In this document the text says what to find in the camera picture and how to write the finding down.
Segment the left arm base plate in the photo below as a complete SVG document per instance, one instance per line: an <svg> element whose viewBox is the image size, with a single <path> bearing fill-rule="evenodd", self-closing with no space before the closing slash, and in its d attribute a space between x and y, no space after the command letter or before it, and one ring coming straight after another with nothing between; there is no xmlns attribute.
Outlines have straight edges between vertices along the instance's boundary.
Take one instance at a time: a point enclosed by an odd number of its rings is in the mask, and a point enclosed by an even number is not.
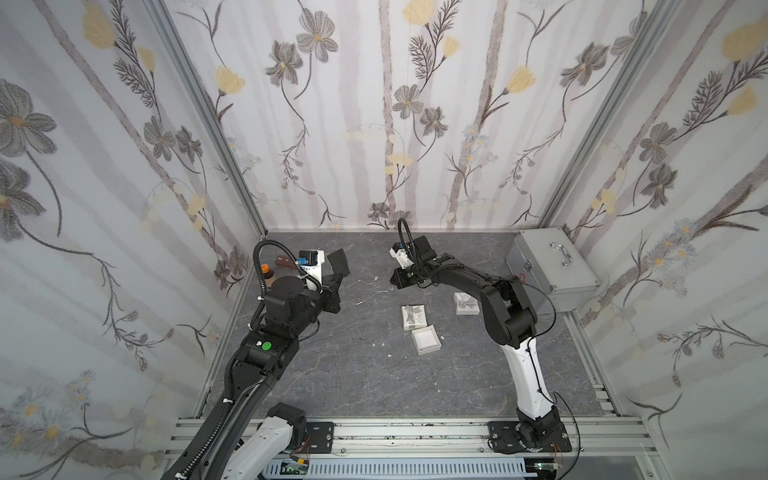
<svg viewBox="0 0 768 480"><path fill-rule="evenodd" d="M291 455L330 454L334 442L333 422L309 422L292 427L286 453Z"/></svg>

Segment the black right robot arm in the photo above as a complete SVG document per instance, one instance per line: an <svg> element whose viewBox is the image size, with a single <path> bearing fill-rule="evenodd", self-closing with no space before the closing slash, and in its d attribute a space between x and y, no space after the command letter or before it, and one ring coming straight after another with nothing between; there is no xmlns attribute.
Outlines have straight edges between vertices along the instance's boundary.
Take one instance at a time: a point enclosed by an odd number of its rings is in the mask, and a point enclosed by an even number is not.
<svg viewBox="0 0 768 480"><path fill-rule="evenodd" d="M538 315L515 275L482 272L448 253L438 254L424 236L415 238L408 221L397 221L399 240L390 254L399 264L390 283L399 289L447 285L478 301L485 330L507 360L516 391L516 436L524 448L541 449L565 433L554 394L538 360Z"/></svg>

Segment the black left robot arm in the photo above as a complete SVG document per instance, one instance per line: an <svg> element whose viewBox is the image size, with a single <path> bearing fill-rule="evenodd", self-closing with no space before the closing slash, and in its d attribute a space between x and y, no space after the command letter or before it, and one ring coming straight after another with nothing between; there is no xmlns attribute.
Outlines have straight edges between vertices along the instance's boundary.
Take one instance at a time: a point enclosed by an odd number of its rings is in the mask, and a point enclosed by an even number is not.
<svg viewBox="0 0 768 480"><path fill-rule="evenodd" d="M263 240L253 250L261 263L266 247L281 250L295 268L293 276L268 282L257 279L260 295L249 332L230 357L222 394L178 459L163 473L165 479L255 479L273 458L309 442L305 413L276 405L249 438L243 437L255 411L274 389L308 339L305 330L324 313L340 310L339 289L350 274L343 250L319 250L294 255L284 244Z"/></svg>

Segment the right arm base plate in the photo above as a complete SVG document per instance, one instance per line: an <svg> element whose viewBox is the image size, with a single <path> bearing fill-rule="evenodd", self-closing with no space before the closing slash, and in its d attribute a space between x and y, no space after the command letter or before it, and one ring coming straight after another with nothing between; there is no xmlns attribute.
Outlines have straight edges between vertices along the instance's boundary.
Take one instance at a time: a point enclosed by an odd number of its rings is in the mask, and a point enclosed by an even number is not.
<svg viewBox="0 0 768 480"><path fill-rule="evenodd" d="M492 421L487 424L491 450L500 454L570 453L573 446L561 421Z"/></svg>

